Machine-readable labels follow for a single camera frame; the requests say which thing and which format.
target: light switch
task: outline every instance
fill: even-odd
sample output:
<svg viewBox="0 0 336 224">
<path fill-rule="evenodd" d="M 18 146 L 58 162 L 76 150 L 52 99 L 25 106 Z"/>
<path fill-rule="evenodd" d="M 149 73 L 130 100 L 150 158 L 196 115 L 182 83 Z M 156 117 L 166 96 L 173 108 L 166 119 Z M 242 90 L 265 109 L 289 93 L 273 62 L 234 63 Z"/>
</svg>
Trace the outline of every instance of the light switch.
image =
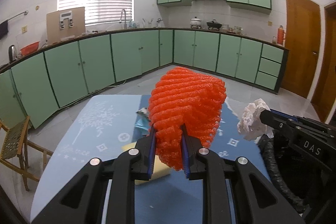
<svg viewBox="0 0 336 224">
<path fill-rule="evenodd" d="M 21 28 L 21 30 L 22 30 L 22 33 L 27 32 L 27 31 L 28 31 L 28 26 L 27 26 L 27 25 L 26 25 L 26 26 L 23 26 L 23 27 Z"/>
</svg>

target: black towel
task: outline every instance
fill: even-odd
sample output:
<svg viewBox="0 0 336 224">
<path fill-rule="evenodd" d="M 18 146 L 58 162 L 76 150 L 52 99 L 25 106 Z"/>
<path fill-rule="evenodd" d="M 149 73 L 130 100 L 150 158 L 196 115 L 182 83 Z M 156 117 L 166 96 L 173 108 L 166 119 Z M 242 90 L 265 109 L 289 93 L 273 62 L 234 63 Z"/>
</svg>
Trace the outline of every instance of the black towel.
<svg viewBox="0 0 336 224">
<path fill-rule="evenodd" d="M 8 20 L 5 20 L 0 24 L 0 39 L 8 34 Z"/>
</svg>

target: foam fruit sleeve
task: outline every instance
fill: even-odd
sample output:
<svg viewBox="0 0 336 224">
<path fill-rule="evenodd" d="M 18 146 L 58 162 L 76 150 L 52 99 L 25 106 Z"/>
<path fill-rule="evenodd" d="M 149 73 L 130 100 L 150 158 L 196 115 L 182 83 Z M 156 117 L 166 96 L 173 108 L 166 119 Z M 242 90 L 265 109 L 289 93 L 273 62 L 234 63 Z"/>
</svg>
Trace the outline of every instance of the foam fruit sleeve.
<svg viewBox="0 0 336 224">
<path fill-rule="evenodd" d="M 180 126 L 188 135 L 209 148 L 221 121 L 226 99 L 225 82 L 214 76 L 175 67 L 169 70 L 152 90 L 148 110 L 151 125 L 157 130 L 156 154 L 174 168 L 183 169 Z"/>
</svg>

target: wooden chair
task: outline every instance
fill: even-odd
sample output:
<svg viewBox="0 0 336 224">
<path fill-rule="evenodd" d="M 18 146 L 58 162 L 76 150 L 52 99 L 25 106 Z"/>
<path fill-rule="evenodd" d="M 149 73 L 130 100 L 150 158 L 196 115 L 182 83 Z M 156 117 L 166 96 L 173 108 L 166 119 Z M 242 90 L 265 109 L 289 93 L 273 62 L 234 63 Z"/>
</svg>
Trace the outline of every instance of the wooden chair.
<svg viewBox="0 0 336 224">
<path fill-rule="evenodd" d="M 5 141 L 2 146 L 2 150 L 0 153 L 0 162 L 5 166 L 11 168 L 15 172 L 22 175 L 23 184 L 25 186 L 26 191 L 29 191 L 27 178 L 35 180 L 37 182 L 40 181 L 40 178 L 29 173 L 27 171 L 28 165 L 28 151 L 27 146 L 31 146 L 32 148 L 39 150 L 43 153 L 43 170 L 47 165 L 47 155 L 52 155 L 53 152 L 33 143 L 27 139 L 28 132 L 28 123 L 30 117 L 15 125 L 13 128 L 8 128 L 3 122 L 0 120 L 0 129 L 3 128 L 7 134 L 5 137 Z M 17 156 L 19 158 L 20 167 L 10 163 L 8 160 Z"/>
</svg>

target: orange thermos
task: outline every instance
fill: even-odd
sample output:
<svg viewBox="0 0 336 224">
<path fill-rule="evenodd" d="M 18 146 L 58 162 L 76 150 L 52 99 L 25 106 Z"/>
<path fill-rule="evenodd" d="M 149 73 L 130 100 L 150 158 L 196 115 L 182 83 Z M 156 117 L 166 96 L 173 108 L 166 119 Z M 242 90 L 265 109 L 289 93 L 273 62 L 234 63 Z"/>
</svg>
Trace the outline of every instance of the orange thermos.
<svg viewBox="0 0 336 224">
<path fill-rule="evenodd" d="M 277 43 L 279 45 L 284 44 L 284 39 L 285 39 L 285 31 L 282 25 L 278 28 L 278 37 L 277 37 Z"/>
</svg>

